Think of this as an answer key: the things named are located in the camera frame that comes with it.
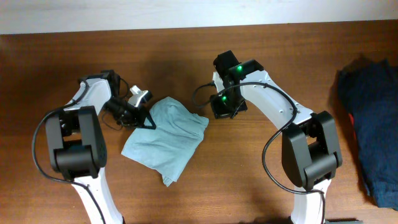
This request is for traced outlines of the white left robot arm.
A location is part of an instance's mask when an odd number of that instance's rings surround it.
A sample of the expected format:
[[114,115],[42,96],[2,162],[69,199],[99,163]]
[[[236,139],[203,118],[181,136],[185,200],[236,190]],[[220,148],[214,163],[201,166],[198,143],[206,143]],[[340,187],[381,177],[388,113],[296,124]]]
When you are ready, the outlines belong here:
[[152,93],[134,85],[122,96],[122,81],[114,70],[80,78],[74,97],[45,121],[52,169],[76,190],[92,223],[125,222],[106,181],[108,155],[98,119],[101,110],[125,128],[156,128],[144,107]]

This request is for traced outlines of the light teal t-shirt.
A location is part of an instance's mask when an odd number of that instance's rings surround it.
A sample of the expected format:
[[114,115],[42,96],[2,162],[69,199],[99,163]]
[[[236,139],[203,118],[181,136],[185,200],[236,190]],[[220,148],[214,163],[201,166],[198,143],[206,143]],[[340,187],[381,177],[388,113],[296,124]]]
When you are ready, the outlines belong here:
[[156,170],[168,187],[178,181],[204,139],[209,119],[189,112],[181,102],[169,96],[158,101],[150,109],[150,115],[156,128],[135,129],[121,154]]

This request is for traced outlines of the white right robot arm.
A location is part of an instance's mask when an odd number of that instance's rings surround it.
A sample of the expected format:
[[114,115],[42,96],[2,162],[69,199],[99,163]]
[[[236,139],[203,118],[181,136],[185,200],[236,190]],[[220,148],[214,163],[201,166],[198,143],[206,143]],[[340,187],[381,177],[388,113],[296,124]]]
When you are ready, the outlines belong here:
[[214,60],[211,97],[216,118],[233,118],[255,105],[277,128],[266,142],[282,138],[282,167],[294,188],[276,185],[294,194],[292,223],[326,223],[326,192],[343,163],[335,120],[327,111],[315,113],[295,101],[255,60],[240,63],[235,58]]

